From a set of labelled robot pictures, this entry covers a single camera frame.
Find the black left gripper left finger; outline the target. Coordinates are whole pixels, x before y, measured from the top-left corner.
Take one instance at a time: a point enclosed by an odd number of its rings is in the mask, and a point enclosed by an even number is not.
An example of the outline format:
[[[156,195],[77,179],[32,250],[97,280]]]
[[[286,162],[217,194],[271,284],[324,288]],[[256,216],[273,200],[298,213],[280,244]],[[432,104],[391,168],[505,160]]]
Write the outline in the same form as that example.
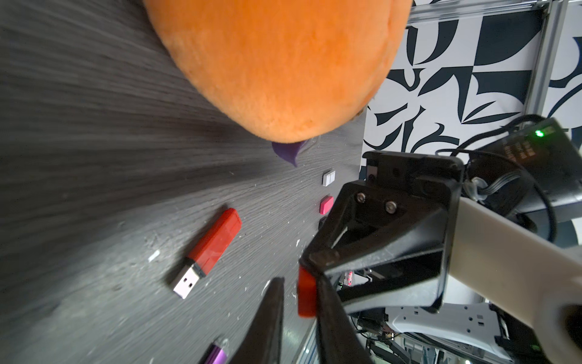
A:
[[[249,330],[230,363],[273,364],[280,362],[283,337],[284,278],[268,285]]]

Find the orange plush fish toy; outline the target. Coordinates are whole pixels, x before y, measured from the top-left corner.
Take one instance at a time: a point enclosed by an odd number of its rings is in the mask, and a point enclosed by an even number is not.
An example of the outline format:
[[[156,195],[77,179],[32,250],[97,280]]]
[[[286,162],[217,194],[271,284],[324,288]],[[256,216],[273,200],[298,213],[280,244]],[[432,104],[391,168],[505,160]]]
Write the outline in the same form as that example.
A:
[[[248,132],[295,143],[351,121],[396,57],[410,1],[146,1],[187,80]]]

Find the purple usb drive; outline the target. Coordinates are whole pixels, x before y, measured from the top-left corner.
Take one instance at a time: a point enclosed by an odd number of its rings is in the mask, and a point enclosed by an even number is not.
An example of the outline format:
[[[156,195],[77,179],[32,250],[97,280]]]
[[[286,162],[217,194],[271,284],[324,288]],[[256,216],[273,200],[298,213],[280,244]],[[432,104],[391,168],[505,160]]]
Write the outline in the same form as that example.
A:
[[[225,364],[228,359],[229,341],[216,339],[204,356],[201,364]]]

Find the white usb drive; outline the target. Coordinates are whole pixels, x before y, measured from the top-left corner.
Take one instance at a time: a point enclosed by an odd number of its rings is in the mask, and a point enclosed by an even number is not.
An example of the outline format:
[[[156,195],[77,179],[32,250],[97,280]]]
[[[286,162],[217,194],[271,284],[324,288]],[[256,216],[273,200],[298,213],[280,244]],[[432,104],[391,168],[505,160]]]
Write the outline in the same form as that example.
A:
[[[336,180],[336,171],[330,170],[326,171],[322,176],[322,186],[328,187]]]

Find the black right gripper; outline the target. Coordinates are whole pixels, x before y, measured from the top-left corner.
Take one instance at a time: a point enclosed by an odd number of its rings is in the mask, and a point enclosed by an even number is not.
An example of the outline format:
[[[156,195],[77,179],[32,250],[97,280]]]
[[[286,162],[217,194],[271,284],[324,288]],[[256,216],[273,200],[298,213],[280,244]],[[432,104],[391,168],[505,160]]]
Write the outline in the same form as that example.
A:
[[[386,307],[440,308],[449,268],[455,200],[464,167],[456,157],[369,151],[365,182],[344,184],[300,264],[313,276],[396,264],[400,275],[342,289],[348,313]]]

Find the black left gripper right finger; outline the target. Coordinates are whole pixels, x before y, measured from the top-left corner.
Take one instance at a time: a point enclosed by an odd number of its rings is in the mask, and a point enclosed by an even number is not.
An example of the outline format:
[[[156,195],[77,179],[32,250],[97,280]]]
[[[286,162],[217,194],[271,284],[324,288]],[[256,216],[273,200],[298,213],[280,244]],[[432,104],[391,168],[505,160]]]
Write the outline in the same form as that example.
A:
[[[320,363],[373,363],[359,343],[341,301],[326,276],[317,278],[317,341]]]

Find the pink usb drive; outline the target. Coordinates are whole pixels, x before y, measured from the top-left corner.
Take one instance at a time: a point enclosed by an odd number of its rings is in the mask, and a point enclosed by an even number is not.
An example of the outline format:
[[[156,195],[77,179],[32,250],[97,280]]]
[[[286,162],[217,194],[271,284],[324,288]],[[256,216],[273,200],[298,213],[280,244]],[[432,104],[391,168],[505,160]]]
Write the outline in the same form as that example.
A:
[[[333,203],[334,203],[334,198],[333,196],[325,196],[319,205],[319,213],[321,215],[327,215],[328,212],[330,212],[330,210],[333,207]]]

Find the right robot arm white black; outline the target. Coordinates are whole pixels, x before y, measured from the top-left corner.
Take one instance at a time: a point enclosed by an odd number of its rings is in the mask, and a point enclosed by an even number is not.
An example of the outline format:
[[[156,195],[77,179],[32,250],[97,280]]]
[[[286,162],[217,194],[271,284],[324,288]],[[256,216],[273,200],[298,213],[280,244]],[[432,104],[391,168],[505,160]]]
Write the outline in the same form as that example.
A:
[[[469,200],[511,227],[535,231],[542,218],[548,239],[568,207],[581,214],[581,158],[553,118],[524,115],[435,155],[368,151],[365,178],[345,184],[299,261],[298,312],[313,317],[330,303],[319,283],[342,273],[378,268],[380,277],[339,295],[344,308],[443,303],[453,236],[465,225]]]

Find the black usb drive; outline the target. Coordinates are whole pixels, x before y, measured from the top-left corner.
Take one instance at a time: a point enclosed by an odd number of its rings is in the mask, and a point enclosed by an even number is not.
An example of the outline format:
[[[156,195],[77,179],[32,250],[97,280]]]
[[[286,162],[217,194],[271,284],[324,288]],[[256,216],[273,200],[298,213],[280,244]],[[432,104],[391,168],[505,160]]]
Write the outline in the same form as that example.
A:
[[[326,220],[327,220],[327,216],[324,216],[320,219],[320,221],[318,223],[318,230],[321,230],[321,228],[323,227]]]

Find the red usb drive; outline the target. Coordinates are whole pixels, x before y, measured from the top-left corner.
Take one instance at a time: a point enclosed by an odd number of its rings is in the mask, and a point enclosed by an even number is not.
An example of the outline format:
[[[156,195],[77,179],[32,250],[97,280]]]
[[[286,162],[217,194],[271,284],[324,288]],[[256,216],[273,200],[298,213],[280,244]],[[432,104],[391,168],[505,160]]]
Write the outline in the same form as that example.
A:
[[[183,268],[172,283],[175,294],[186,299],[194,286],[205,278],[221,259],[242,227],[236,209],[227,209],[186,255]]]

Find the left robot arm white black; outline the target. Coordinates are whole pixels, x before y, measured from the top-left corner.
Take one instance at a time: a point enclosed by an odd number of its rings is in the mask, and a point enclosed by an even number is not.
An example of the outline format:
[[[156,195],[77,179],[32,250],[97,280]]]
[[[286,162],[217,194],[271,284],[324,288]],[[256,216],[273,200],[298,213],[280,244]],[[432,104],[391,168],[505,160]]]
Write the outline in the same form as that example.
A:
[[[315,316],[318,355],[322,363],[370,363],[357,342],[348,315],[370,309],[390,309],[389,325],[430,345],[448,340],[482,349],[512,363],[547,362],[533,331],[493,304],[422,303],[430,279],[410,285],[405,279],[376,281],[338,291],[325,276],[299,271],[298,309]]]

